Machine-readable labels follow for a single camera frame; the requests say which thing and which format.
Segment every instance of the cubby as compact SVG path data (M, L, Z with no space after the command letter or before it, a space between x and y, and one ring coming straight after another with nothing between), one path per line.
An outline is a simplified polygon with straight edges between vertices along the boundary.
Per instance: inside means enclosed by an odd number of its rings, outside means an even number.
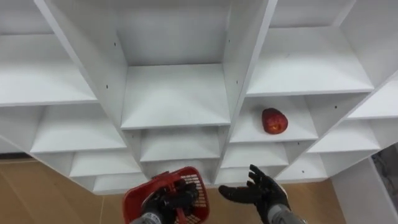
M0 146L95 194L329 178L398 139L390 0L5 0ZM267 134L264 109L288 119Z

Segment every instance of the red apple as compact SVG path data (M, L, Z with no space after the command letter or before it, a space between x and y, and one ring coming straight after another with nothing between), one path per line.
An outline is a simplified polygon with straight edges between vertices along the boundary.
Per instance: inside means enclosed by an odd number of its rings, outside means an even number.
M262 111L262 127L268 134L280 134L287 129L287 118L275 108Z

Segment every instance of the shelf panel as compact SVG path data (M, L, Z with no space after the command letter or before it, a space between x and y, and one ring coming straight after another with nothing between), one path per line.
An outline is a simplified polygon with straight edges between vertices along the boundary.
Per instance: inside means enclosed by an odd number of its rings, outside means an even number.
M348 119L398 118L398 80L393 80L352 112Z
M217 128L167 128L142 132L141 162L219 156Z
M124 149L99 104L47 106L30 152Z
M275 177L283 167L259 167L266 175ZM221 168L218 172L215 184L240 184L246 185L246 181L250 180L248 177L249 167L245 168Z
M287 166L285 148L275 143L230 144L226 150L221 168Z
M166 171L175 171L186 166L192 166L196 168L205 184L210 184L210 177L214 173L216 160L203 159L203 160L179 160L179 161L167 161L167 162L148 162L143 166L147 171L148 177L154 177Z
M338 27L269 29L247 96L374 89Z
M276 108L288 119L289 125L281 134L267 134L262 128L261 113ZM231 142L282 142L317 139L310 112L302 96L274 96L246 98Z
M122 129L229 123L221 65L129 67Z
M0 106L93 102L55 35L0 36Z
M286 180L316 180L328 177L319 154L304 154L285 171L279 174L276 181Z
M143 173L101 175L96 178L93 191L96 194L121 194L147 181Z
M76 152L70 177L141 172L131 153L123 150Z
M343 152L381 149L366 121L344 121L308 152Z
M329 152L320 153L320 157L322 158L326 173L331 177L373 155L377 151Z

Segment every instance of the gloved hand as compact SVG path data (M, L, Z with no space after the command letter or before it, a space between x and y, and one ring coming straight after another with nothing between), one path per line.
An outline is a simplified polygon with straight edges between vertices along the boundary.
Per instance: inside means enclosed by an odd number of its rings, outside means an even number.
M149 223L174 224L177 212L165 205L167 189L161 188L150 195L142 204L141 217L151 220Z
M277 204L285 205L290 209L285 191L272 179L265 175L256 166L250 165L247 187L227 187L222 185L218 188L220 194L233 202L253 203L264 224L268 224L269 209Z

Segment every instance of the plastic basket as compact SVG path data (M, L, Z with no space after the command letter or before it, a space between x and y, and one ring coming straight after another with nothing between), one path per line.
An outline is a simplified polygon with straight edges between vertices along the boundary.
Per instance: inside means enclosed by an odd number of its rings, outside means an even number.
M184 179L186 183L196 183L199 196L194 203L193 213L186 217L181 209L177 209L175 223L178 224L199 224L203 223L210 212L205 185L199 172L194 167L184 167L174 172L164 172L155 176L148 183L142 184L129 190L124 195L123 216L125 224L137 219L141 215L141 205L143 201L154 191L161 187L168 187L172 192L175 191L174 182Z

